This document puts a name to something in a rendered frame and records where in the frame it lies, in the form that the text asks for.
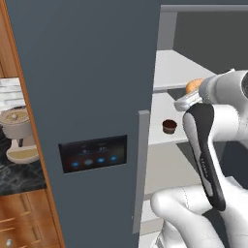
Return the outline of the beige coffee machine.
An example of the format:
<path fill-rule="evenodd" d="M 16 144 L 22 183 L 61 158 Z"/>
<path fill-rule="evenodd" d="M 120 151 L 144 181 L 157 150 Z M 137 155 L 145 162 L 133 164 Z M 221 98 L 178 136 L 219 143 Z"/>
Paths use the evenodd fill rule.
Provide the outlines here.
<path fill-rule="evenodd" d="M 29 164 L 39 160 L 36 142 L 26 107 L 15 107 L 0 112 L 0 125 L 4 135 L 12 141 L 7 158 L 16 164 Z"/>

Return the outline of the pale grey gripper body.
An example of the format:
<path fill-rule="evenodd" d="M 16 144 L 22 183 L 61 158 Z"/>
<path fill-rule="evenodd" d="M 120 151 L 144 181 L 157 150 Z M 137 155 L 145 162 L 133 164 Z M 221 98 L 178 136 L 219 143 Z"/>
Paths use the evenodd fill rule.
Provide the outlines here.
<path fill-rule="evenodd" d="M 186 111 L 191 106 L 202 102 L 202 97 L 199 94 L 199 90 L 194 90 L 183 97 L 176 100 L 173 105 L 177 111 Z"/>

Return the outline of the dark grey fridge door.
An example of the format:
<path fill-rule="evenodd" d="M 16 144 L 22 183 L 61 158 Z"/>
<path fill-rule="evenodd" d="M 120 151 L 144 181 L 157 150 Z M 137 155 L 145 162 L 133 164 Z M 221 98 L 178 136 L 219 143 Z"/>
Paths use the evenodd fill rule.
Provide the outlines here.
<path fill-rule="evenodd" d="M 160 0 L 6 0 L 66 248 L 138 248 L 139 111 Z"/>

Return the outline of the brown chocolate cupcake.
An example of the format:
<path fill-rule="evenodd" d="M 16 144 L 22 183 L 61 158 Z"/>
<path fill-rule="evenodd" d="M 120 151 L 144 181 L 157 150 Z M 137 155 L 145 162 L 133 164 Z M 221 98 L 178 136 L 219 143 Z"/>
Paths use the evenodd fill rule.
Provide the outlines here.
<path fill-rule="evenodd" d="M 171 119 L 166 119 L 163 123 L 163 132 L 172 135 L 177 127 L 177 123 Z"/>

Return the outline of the brown wooden drawer front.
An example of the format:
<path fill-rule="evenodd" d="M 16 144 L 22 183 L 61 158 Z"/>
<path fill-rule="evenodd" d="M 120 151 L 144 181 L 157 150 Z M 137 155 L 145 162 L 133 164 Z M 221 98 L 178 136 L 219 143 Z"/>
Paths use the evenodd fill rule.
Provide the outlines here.
<path fill-rule="evenodd" d="M 53 225 L 45 190 L 0 197 L 0 227 L 22 225 Z"/>
<path fill-rule="evenodd" d="M 61 246 L 53 220 L 45 218 L 0 227 L 0 248 L 61 248 Z"/>

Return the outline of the white fridge shelf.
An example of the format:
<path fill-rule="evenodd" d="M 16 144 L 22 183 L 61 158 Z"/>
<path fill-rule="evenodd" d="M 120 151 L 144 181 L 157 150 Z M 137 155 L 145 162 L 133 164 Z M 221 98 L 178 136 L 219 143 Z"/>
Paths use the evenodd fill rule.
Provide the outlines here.
<path fill-rule="evenodd" d="M 195 78 L 207 78 L 213 73 L 174 50 L 156 53 L 153 91 L 183 88 Z"/>
<path fill-rule="evenodd" d="M 160 144 L 167 142 L 185 142 L 187 141 L 182 127 L 182 112 L 175 110 L 173 106 L 174 99 L 167 93 L 155 93 L 152 96 L 150 128 L 148 144 Z M 177 123 L 175 132 L 172 135 L 163 132 L 163 122 L 171 119 Z"/>

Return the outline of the grey open fridge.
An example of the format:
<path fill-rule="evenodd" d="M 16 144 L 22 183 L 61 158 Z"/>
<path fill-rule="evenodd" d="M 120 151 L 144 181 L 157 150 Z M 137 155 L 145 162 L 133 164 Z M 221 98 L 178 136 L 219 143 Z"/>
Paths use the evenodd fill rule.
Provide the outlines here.
<path fill-rule="evenodd" d="M 212 71 L 213 76 L 231 69 L 248 70 L 248 14 L 224 8 L 210 13 L 181 13 L 177 17 L 174 47 Z M 223 175 L 248 190 L 248 142 L 215 141 L 213 145 Z M 230 248 L 218 210 L 211 208 L 203 216 L 225 248 Z"/>

